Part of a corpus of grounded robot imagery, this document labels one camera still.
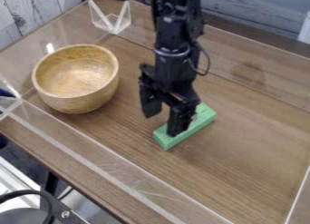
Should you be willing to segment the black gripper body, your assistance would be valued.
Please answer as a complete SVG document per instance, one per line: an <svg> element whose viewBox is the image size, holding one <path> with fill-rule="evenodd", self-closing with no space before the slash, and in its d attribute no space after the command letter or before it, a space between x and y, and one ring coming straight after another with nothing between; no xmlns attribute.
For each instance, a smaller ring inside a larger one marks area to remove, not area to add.
<svg viewBox="0 0 310 224"><path fill-rule="evenodd" d="M167 104L171 99L200 99L192 86L198 76L199 59L199 51L191 47L174 50L156 48L155 64L139 65L139 82L160 90L162 104Z"/></svg>

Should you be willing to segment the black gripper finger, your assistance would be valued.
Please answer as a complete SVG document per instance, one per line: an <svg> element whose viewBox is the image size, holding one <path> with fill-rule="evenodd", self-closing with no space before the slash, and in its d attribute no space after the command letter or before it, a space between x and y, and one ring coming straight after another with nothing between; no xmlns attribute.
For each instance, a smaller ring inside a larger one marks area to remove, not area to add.
<svg viewBox="0 0 310 224"><path fill-rule="evenodd" d="M200 100L171 99L167 104L170 106L167 134L171 137L175 137L179 133L187 130L192 121L192 116L196 113L196 106L200 104Z"/></svg>
<svg viewBox="0 0 310 224"><path fill-rule="evenodd" d="M139 83L139 97L142 112L147 118L158 115L162 112L160 90L146 83Z"/></svg>

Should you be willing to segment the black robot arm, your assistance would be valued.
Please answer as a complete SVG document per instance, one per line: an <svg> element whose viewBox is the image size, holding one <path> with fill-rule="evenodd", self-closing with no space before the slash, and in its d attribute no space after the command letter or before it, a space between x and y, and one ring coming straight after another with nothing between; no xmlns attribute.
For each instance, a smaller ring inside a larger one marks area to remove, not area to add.
<svg viewBox="0 0 310 224"><path fill-rule="evenodd" d="M203 35L200 0L143 0L151 6L155 29L155 64L142 63L139 96L150 118L170 106L167 135L184 132L192 122L200 97L192 83L207 73L199 70L200 58L208 55L199 43Z"/></svg>

